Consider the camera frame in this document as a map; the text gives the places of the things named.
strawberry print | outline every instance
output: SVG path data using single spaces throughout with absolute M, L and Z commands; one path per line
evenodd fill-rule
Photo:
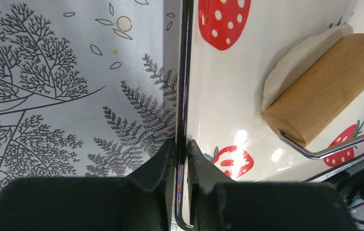
M 357 137 L 361 133 L 363 125 L 364 121 L 361 124 L 358 120 L 357 124 L 354 124 L 347 128 L 345 131 L 343 131 L 339 136 L 335 138 L 334 141 L 332 141 L 332 143 L 328 147 L 332 147 L 351 138 Z M 355 153 L 353 147 L 351 147 L 324 158 L 324 163 L 330 167 L 335 167 L 349 160 L 352 160 L 354 156 Z
M 239 39 L 251 0 L 199 0 L 199 30 L 203 39 L 224 51 Z
M 253 167 L 254 161 L 245 150 L 238 150 L 237 146 L 229 146 L 216 154 L 213 164 L 235 180 L 247 173 Z

metal rod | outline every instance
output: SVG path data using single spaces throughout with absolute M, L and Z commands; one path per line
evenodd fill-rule
M 295 141 L 293 141 L 288 136 L 286 136 L 285 133 L 281 130 L 277 131 L 277 136 L 284 143 L 288 144 L 290 147 L 295 149 L 297 152 L 301 153 L 306 158 L 313 159 L 313 160 L 323 159 L 327 156 L 330 156 L 332 154 L 335 154 L 337 152 L 351 148 L 353 146 L 356 146 L 356 145 L 364 142 L 364 135 L 362 135 L 362 136 L 358 136 L 358 137 L 352 138 L 350 140 L 347 140 L 345 142 L 339 143 L 339 144 L 329 147 L 327 149 L 321 150 L 319 152 L 312 153 L 312 152 L 308 151 L 307 149 L 305 149 L 304 147 L 302 147 L 301 145 L 299 145 L 298 143 L 296 143 Z
M 178 120 L 176 131 L 175 221 L 186 231 L 193 231 L 182 217 L 183 175 L 186 160 L 186 125 L 188 116 L 189 72 L 191 63 L 193 0 L 182 1 L 181 57 L 179 66 Z

wooden rolling pin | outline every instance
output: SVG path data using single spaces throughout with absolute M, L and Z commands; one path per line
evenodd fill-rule
M 364 90 L 364 34 L 342 38 L 264 113 L 306 147 Z

strawberry patterned tray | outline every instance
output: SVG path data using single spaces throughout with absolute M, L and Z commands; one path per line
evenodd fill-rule
M 364 33 L 364 0 L 196 0 L 187 138 L 234 180 L 324 180 L 364 154 L 364 143 L 310 160 L 262 117 L 266 77 L 300 40 L 349 24 Z M 364 134 L 362 92 L 307 149 Z

white dough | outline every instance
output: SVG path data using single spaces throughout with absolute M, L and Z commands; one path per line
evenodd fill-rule
M 263 112 L 341 38 L 353 33 L 350 25 L 330 28 L 306 38 L 281 58 L 264 82 Z

